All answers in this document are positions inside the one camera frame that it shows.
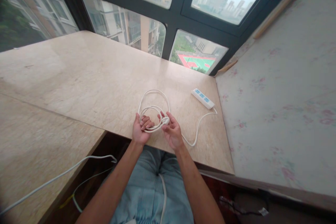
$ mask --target forearm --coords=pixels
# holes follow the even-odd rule
[[[131,141],[114,171],[97,191],[76,223],[110,222],[142,149],[142,144]]]
[[[176,157],[195,222],[224,223],[216,201],[184,145],[176,151]]]

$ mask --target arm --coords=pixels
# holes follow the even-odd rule
[[[163,125],[162,130],[169,146],[175,151],[195,222],[225,223],[216,201],[184,145],[180,125],[170,112],[167,115],[170,122],[168,126]]]
[[[142,131],[146,126],[152,127],[154,123],[151,122],[149,117],[143,116],[142,125],[140,125],[139,114],[137,113],[133,124],[133,137],[130,145],[112,174],[81,213],[77,219],[77,224],[110,222],[142,149],[150,137],[149,133]]]

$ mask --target person's left hand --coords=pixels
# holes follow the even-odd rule
[[[140,115],[138,113],[135,114],[135,120],[133,124],[133,140],[137,143],[145,145],[148,141],[151,133],[144,132],[146,128],[150,128],[154,126],[154,123],[148,116],[142,116],[142,121],[140,124]]]

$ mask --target person's right hand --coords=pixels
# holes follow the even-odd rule
[[[168,141],[169,146],[176,151],[178,148],[184,145],[182,139],[182,133],[179,123],[173,117],[170,112],[167,112],[167,116],[169,117],[169,124],[162,126],[164,137]]]

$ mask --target hand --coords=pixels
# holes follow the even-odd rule
[[[167,112],[167,116],[169,117],[169,124],[162,126],[162,131],[164,134],[164,137],[168,141],[169,146],[176,151],[181,146],[184,146],[183,139],[182,139],[182,133],[179,123],[176,121],[176,119],[173,117],[173,115],[170,112]]]
[[[150,128],[154,126],[154,123],[151,121],[151,119],[147,116],[142,116],[142,121],[140,124],[140,115],[138,113],[135,114],[135,120],[133,124],[133,140],[136,143],[140,143],[142,145],[145,145],[145,143],[148,141],[151,133],[144,132],[143,130],[146,128]]]

